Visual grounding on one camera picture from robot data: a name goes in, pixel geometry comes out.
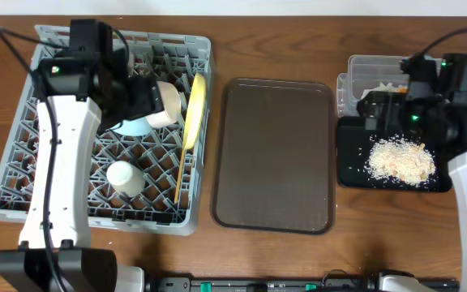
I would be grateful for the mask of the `clear plastic bin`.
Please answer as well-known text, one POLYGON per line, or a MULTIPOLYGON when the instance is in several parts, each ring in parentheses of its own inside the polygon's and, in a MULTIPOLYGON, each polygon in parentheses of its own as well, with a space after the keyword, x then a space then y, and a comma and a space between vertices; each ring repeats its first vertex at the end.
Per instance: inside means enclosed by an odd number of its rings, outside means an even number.
POLYGON ((401 61, 406 59, 387 55, 351 56, 346 73, 337 76, 338 117, 358 116, 356 105, 370 90, 406 88, 409 77, 400 68, 401 61))

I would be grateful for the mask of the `dark brown serving tray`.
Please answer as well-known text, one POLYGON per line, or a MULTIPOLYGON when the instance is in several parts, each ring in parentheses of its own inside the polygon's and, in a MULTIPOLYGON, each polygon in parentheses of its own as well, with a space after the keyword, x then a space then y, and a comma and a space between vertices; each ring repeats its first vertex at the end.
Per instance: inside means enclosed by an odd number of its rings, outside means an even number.
POLYGON ((221 104, 211 214, 225 228, 320 235, 336 217, 332 90, 232 79, 221 104))

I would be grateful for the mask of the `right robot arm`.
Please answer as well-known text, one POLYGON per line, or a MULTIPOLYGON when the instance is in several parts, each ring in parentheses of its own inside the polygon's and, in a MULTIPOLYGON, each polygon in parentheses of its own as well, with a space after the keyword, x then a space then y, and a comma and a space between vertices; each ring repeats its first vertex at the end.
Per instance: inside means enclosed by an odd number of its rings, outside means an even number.
POLYGON ((467 291, 467 54, 441 62, 417 53, 401 62, 405 93, 371 91, 357 103, 368 130, 402 130, 443 152, 456 193, 461 235, 461 286, 467 291))

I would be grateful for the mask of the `white cup with rice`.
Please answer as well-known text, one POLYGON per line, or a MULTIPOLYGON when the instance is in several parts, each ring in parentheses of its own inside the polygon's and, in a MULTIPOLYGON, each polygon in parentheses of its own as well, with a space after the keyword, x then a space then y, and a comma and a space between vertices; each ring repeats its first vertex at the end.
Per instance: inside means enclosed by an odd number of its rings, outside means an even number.
POLYGON ((145 187, 143 172, 127 161, 115 161, 106 170, 106 178, 115 191, 134 197, 145 187))

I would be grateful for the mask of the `green snack wrapper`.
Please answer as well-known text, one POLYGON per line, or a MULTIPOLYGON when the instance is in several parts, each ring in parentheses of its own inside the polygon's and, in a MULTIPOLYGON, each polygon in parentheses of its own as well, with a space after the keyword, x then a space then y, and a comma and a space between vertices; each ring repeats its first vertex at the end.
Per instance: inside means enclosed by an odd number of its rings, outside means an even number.
POLYGON ((399 93, 407 93, 408 92, 408 88, 405 87, 405 86, 400 86, 396 89, 396 92, 399 92, 399 93))

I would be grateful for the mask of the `black waste tray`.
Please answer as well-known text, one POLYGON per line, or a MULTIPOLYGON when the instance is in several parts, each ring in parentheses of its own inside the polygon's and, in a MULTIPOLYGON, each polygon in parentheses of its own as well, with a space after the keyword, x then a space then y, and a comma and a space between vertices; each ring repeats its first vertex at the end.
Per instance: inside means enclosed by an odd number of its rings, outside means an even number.
POLYGON ((367 130, 365 119, 344 116, 336 125, 336 166, 337 180, 343 187, 383 189, 389 191, 447 192, 452 188, 448 176, 448 164, 442 159, 440 150, 433 144, 425 143, 425 150, 433 156, 435 172, 425 182, 412 186, 398 178, 374 178, 370 173, 371 149, 380 140, 405 140, 420 144, 415 135, 401 132, 367 130))

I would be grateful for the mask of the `light blue bowl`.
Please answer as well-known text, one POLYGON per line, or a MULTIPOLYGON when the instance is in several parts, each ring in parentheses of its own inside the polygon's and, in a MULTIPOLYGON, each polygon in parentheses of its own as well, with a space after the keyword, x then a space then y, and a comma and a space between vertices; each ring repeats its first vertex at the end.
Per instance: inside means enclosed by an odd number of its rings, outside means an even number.
POLYGON ((146 117, 137 118, 135 120, 123 120, 119 124, 113 126, 111 131, 119 135, 128 136, 142 136, 147 135, 153 130, 152 126, 148 123, 146 117))

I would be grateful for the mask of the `white small bowl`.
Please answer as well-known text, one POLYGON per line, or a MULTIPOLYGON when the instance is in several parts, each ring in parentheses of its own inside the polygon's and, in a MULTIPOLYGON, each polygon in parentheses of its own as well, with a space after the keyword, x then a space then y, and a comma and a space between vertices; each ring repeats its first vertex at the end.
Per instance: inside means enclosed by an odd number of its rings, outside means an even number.
POLYGON ((161 94, 163 110, 148 115, 146 119, 151 127, 162 128, 175 124, 178 121, 182 105, 180 95, 174 85, 158 81, 157 86, 161 94))

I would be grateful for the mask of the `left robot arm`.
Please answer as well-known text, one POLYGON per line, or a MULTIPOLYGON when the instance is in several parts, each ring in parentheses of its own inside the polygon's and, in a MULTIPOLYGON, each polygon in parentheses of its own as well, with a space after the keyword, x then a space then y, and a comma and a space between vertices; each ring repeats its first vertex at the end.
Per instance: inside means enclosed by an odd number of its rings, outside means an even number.
POLYGON ((18 291, 145 291, 145 272, 91 245, 88 185, 98 134, 163 111, 152 77, 128 74, 129 49, 98 19, 71 21, 69 42, 29 70, 38 97, 32 201, 19 245, 0 251, 0 276, 18 291))

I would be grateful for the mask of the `spilled rice pile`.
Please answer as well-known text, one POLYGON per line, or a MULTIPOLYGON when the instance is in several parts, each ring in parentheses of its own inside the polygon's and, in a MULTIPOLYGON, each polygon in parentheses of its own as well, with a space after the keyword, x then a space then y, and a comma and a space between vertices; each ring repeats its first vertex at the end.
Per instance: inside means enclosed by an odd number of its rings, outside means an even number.
POLYGON ((372 177, 398 178, 412 186, 425 182, 435 172, 433 156, 423 142, 380 140, 371 149, 368 162, 372 177))

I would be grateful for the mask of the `yellow round plate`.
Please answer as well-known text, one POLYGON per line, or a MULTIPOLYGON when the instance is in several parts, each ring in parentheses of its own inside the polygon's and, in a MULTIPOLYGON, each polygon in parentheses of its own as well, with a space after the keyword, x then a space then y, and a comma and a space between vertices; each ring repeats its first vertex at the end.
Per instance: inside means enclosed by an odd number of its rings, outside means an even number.
POLYGON ((192 149, 198 139, 204 103, 206 101, 206 91, 205 77, 201 74, 196 74, 192 84, 183 132, 183 149, 185 151, 192 149))

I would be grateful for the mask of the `grey dishwasher rack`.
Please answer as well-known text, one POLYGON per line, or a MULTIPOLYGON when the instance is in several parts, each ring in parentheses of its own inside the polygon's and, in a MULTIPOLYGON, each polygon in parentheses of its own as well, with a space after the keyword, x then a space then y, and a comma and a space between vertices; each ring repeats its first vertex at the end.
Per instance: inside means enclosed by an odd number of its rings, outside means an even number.
MULTIPOLYGON (((212 93, 212 43, 207 37, 132 31, 123 35, 135 57, 135 72, 152 73, 160 81, 173 84, 183 108, 187 107, 196 74, 205 77, 207 93, 212 93)), ((32 81, 26 79, 0 161, 0 221, 23 223, 28 215, 39 138, 36 103, 32 81)), ((210 104, 206 102, 199 138, 186 152, 178 204, 174 196, 182 155, 183 114, 175 124, 147 135, 110 131, 97 136, 89 177, 89 225, 126 232, 192 234, 199 215, 209 113, 210 104), (118 160, 128 161, 144 173, 145 188, 133 198, 115 191, 105 176, 118 160)))

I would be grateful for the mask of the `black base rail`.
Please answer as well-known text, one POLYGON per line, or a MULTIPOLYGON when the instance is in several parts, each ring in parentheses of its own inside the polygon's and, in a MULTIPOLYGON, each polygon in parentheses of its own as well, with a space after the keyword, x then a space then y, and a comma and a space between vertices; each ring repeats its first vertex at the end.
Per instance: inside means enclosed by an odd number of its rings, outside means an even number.
POLYGON ((292 280, 192 280, 185 277, 150 279, 147 292, 303 292, 303 291, 377 291, 376 284, 367 284, 346 276, 327 277, 320 281, 292 280))

